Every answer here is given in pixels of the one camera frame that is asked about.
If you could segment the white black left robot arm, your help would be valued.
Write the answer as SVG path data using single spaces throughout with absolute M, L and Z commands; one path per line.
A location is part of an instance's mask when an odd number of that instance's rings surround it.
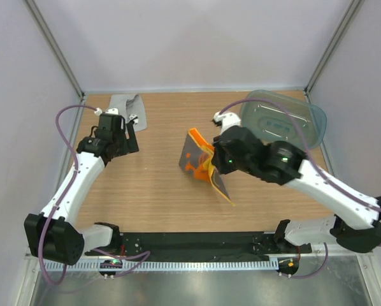
M 73 165 L 51 201 L 39 214 L 24 221 L 31 254 L 46 260 L 74 265 L 82 254 L 101 248 L 114 255 L 121 249 L 119 227 L 97 222 L 78 231 L 75 221 L 90 188 L 106 165 L 116 157 L 139 151 L 134 123 L 116 108 L 99 116 L 93 136 L 78 144 Z

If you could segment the light grey panda towel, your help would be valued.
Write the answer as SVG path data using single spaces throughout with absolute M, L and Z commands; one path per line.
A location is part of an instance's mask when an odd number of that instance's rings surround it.
M 126 123 L 133 121 L 136 132 L 147 128 L 145 105 L 139 94 L 112 95 L 107 112 L 123 116 Z

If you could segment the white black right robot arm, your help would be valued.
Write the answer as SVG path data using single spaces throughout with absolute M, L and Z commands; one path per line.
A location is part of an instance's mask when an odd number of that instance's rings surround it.
M 323 219 L 280 221 L 274 246 L 280 252 L 304 244 L 338 244 L 358 253 L 381 246 L 381 196 L 361 194 L 312 165 L 308 154 L 285 141 L 264 144 L 249 129 L 232 126 L 213 139 L 213 165 L 300 191 L 330 209 Z

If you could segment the orange yellow grey giraffe towel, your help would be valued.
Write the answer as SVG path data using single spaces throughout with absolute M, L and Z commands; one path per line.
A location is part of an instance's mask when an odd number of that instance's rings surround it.
M 179 160 L 180 169 L 192 178 L 209 183 L 233 207 L 224 181 L 218 169 L 213 165 L 215 149 L 196 128 L 189 129 L 185 137 Z

